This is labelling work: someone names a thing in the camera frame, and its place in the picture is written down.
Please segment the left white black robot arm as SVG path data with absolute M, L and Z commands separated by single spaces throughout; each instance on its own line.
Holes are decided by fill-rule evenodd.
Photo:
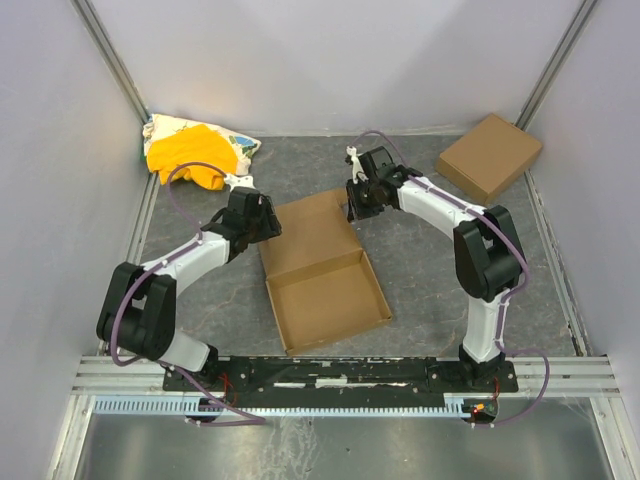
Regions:
M 222 267 L 248 245 L 279 236 L 282 227 L 271 198 L 236 187 L 227 206 L 198 226 L 196 236 L 169 254 L 143 265 L 124 262 L 112 274 L 98 318 L 97 337 L 117 349 L 189 372 L 211 370 L 217 349 L 176 328 L 178 296 L 205 274 Z

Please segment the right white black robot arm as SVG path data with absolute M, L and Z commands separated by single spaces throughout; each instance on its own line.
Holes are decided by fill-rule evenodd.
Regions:
M 522 246 L 509 211 L 471 204 L 432 183 L 418 170 L 397 164 L 384 147 L 359 153 L 346 148 L 347 218 L 372 218 L 387 207 L 412 214 L 453 242 L 457 280 L 468 300 L 467 330 L 460 357 L 486 366 L 500 349 L 510 296 L 528 276 Z

